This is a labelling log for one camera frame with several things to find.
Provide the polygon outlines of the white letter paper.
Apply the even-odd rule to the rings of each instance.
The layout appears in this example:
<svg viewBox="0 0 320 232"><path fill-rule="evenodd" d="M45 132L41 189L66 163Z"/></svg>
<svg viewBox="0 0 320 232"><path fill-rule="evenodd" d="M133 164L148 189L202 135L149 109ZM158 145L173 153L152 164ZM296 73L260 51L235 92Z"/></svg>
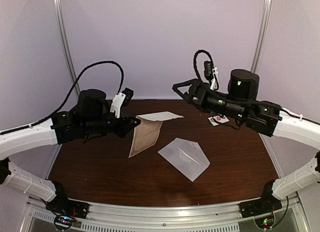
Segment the white letter paper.
<svg viewBox="0 0 320 232"><path fill-rule="evenodd" d="M146 149L154 146L160 135L164 122L183 118L182 115L170 111L140 114L136 116L140 125L134 128L132 144L128 158L132 158Z"/></svg>

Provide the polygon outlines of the white envelope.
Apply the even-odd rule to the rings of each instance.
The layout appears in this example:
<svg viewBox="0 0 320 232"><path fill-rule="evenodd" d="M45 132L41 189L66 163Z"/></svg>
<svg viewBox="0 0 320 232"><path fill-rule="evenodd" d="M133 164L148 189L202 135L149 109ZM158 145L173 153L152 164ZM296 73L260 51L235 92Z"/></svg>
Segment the white envelope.
<svg viewBox="0 0 320 232"><path fill-rule="evenodd" d="M182 138L175 138L160 149L158 154L191 182L194 182L211 164L198 142Z"/></svg>

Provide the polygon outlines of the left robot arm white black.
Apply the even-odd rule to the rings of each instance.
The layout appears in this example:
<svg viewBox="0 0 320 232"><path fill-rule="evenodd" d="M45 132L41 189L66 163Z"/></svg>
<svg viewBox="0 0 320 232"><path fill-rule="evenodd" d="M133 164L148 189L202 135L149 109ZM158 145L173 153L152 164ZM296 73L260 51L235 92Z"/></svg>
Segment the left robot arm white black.
<svg viewBox="0 0 320 232"><path fill-rule="evenodd" d="M58 111L40 122L16 127L0 133L0 183L41 198L61 214L72 210L72 203L61 183L40 177L19 168L9 157L30 149L62 145L74 140L88 142L109 133L124 138L141 121L121 111L134 92L125 88L111 103L97 89L83 90L70 111Z"/></svg>

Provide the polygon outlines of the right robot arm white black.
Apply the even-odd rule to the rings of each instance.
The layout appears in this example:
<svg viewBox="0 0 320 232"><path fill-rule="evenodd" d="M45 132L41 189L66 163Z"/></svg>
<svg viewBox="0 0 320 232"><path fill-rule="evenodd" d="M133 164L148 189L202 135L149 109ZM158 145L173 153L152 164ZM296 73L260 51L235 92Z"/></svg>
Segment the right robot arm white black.
<svg viewBox="0 0 320 232"><path fill-rule="evenodd" d="M257 74L233 69L227 93L212 90L212 84L199 78L176 83L172 89L201 112L233 119L237 129L245 125L268 137L287 138L319 149L319 122L288 111L279 104L258 101L259 81Z"/></svg>

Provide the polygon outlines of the sticker sheet with round stickers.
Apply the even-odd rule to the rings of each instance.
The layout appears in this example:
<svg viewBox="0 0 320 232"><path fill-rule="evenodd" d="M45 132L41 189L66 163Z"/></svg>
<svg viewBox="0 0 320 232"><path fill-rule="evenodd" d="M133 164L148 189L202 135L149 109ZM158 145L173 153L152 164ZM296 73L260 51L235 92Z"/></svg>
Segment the sticker sheet with round stickers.
<svg viewBox="0 0 320 232"><path fill-rule="evenodd" d="M221 117L219 115L210 116L208 120L213 126L223 125L230 121L226 116Z"/></svg>

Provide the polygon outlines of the left circuit board with leds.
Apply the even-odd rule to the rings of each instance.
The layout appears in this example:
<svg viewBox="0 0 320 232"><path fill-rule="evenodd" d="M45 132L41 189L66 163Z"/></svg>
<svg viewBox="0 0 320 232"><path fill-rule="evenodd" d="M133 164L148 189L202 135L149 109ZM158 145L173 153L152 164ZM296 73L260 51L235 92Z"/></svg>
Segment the left circuit board with leds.
<svg viewBox="0 0 320 232"><path fill-rule="evenodd" d="M71 228L75 222L76 220L74 218L60 214L54 218L53 224L59 230L67 230Z"/></svg>

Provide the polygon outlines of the circuit board with leds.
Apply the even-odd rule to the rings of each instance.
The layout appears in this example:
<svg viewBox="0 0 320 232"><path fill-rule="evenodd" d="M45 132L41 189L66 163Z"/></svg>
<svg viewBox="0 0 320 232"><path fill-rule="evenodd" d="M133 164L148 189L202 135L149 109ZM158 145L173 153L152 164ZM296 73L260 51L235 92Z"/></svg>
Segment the circuit board with leds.
<svg viewBox="0 0 320 232"><path fill-rule="evenodd" d="M273 215L257 217L254 219L255 225L261 230L270 229L275 223L275 217Z"/></svg>
<svg viewBox="0 0 320 232"><path fill-rule="evenodd" d="M59 230L67 230L71 228L75 222L76 220L74 218L60 214L54 218L53 224Z"/></svg>

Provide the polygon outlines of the right circuit board with leds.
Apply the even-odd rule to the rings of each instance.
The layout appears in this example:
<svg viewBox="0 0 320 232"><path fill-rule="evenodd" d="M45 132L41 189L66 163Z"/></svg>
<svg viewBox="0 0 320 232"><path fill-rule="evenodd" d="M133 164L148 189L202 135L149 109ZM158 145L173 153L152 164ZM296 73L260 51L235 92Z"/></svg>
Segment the right circuit board with leds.
<svg viewBox="0 0 320 232"><path fill-rule="evenodd" d="M255 225L261 230L270 229L275 223L275 217L273 215L257 217L254 219Z"/></svg>

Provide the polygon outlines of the right aluminium frame post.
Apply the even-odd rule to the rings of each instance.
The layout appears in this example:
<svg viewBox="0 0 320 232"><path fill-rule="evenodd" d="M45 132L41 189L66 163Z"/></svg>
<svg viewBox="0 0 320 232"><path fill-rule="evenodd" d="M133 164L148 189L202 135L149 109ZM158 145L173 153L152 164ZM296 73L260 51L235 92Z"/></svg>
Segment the right aluminium frame post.
<svg viewBox="0 0 320 232"><path fill-rule="evenodd" d="M251 64L251 72L254 74L256 74L258 71L259 62L260 62L262 51L263 51L263 45L267 36L267 31L268 31L269 21L270 21L270 16L272 11L272 3L273 3L273 0L263 0L258 37L257 37L256 46L255 46L255 52L253 55L252 64Z"/></svg>

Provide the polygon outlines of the aluminium frame post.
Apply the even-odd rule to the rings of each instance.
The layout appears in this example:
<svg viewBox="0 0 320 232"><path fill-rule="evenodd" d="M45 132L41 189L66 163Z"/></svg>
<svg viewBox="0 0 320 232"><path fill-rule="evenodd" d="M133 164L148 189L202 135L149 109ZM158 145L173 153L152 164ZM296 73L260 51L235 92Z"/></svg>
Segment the aluminium frame post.
<svg viewBox="0 0 320 232"><path fill-rule="evenodd" d="M69 72L71 82L75 83L77 75L76 75L74 63L72 60L70 46L68 43L68 36L67 36L67 31L66 31L66 26L65 26L65 21L64 21L61 0L53 0L53 6L54 6L54 10L55 10L57 27L58 27L58 31L59 31L59 36L60 36L61 45L62 45L62 51L64 54L67 70Z"/></svg>
<svg viewBox="0 0 320 232"><path fill-rule="evenodd" d="M257 37L256 46L255 46L255 52L253 55L252 64L251 64L251 72L254 74L256 74L258 71L259 62L260 62L262 51L263 51L263 45L267 36L267 31L268 31L269 21L270 21L270 16L272 11L272 3L273 3L273 0L263 0L258 37Z"/></svg>

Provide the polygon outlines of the front aluminium rail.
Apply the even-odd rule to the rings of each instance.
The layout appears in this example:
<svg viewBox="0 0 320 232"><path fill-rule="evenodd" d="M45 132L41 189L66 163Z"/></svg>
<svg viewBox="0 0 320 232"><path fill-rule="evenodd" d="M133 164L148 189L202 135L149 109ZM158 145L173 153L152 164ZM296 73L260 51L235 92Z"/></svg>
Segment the front aluminium rail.
<svg viewBox="0 0 320 232"><path fill-rule="evenodd" d="M243 217L240 202L211 205L142 207L89 202L85 218L71 232L260 232L257 223L274 216L272 232L308 232L300 198L294 193L274 212Z"/></svg>

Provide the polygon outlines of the left aluminium frame post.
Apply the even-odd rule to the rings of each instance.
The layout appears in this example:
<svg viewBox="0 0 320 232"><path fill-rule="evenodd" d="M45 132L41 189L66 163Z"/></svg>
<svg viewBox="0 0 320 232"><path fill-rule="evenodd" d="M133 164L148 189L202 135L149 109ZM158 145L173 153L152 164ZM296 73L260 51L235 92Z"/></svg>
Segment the left aluminium frame post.
<svg viewBox="0 0 320 232"><path fill-rule="evenodd" d="M77 75L76 75L74 63L72 60L70 46L68 43L68 36L67 36L67 31L66 31L66 26L65 26L65 21L64 21L61 0L53 0L53 6L54 6L54 10L55 10L57 27L58 27L58 31L59 31L59 36L60 36L61 45L62 45L62 51L64 54L67 70L69 72L71 82L75 83Z"/></svg>

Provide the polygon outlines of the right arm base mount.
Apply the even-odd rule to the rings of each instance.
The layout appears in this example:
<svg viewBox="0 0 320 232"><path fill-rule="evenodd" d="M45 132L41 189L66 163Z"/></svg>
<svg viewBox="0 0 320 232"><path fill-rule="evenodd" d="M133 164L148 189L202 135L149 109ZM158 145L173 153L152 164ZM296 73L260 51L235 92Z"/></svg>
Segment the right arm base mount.
<svg viewBox="0 0 320 232"><path fill-rule="evenodd" d="M255 199L241 202L239 204L242 218L257 217L264 214L271 214L282 208L280 200L267 201L263 199Z"/></svg>

